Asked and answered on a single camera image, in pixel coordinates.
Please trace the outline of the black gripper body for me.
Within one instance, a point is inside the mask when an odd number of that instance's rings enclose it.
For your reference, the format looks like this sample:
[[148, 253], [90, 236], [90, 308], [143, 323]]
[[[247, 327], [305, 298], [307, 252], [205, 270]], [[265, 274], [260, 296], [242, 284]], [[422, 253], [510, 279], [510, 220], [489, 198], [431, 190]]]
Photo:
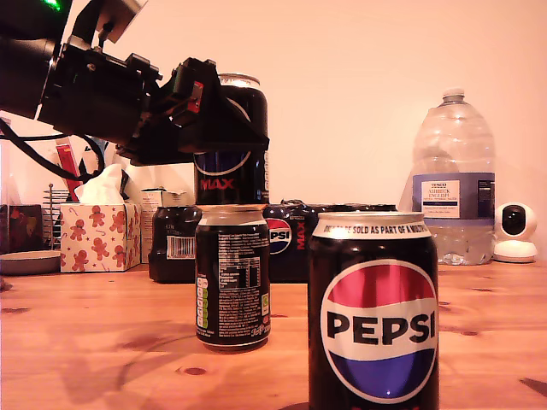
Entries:
[[159, 86], [158, 70], [140, 56], [119, 61], [68, 45], [47, 79], [38, 118], [114, 143], [133, 165], [190, 162], [219, 148], [215, 75], [214, 63], [188, 58]]

